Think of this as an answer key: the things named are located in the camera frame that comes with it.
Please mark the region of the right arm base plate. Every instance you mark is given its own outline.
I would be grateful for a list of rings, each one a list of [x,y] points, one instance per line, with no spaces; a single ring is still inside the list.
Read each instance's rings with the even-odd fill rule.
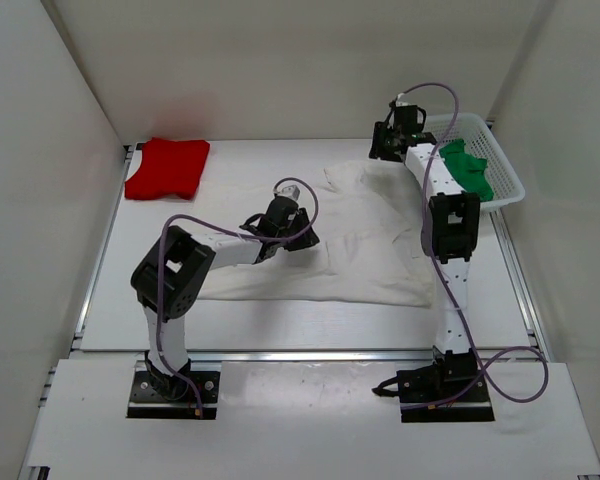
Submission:
[[[495,420],[486,381],[471,353],[446,354],[427,366],[398,370],[372,392],[398,399],[403,423]]]

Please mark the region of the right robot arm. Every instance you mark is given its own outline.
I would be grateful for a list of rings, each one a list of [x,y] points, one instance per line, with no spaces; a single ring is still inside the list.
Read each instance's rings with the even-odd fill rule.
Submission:
[[[467,334],[468,274],[477,246],[480,199],[461,187],[425,130],[426,111],[402,100],[374,125],[369,157],[401,162],[421,187],[423,253],[436,274],[438,321],[432,364],[396,375],[401,402],[411,409],[450,403],[476,378],[478,367]]]

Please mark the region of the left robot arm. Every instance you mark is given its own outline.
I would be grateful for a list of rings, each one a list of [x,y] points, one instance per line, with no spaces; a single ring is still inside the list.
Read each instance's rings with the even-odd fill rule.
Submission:
[[[249,217],[237,232],[188,233],[169,220],[131,276],[147,319],[150,346],[145,365],[152,388],[166,401],[187,398],[203,405],[201,388],[191,379],[185,347],[185,315],[197,300],[209,272],[257,265],[279,249],[289,252],[316,246],[313,220],[298,203],[295,185],[276,192],[266,211]]]

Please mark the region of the red t shirt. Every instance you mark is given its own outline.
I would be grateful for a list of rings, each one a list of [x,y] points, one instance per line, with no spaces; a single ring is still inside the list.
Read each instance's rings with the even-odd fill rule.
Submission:
[[[210,143],[205,140],[152,138],[142,146],[138,170],[125,182],[125,198],[136,201],[165,197],[192,200],[210,149]]]

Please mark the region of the white t shirt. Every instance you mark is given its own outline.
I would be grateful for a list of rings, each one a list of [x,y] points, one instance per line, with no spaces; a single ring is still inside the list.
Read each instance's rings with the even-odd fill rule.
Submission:
[[[344,301],[428,307],[433,281],[420,246],[421,194],[402,165],[350,160],[312,169],[317,246],[254,266],[212,271],[205,300]]]

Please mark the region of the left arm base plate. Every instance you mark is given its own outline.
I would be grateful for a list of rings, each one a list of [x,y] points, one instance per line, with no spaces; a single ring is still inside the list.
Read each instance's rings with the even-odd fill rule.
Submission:
[[[198,389],[201,406],[188,383],[176,379],[175,388],[166,397],[151,383],[152,376],[142,361],[134,367],[127,402],[128,419],[215,420],[218,411],[221,368],[219,364],[194,363],[190,380]]]

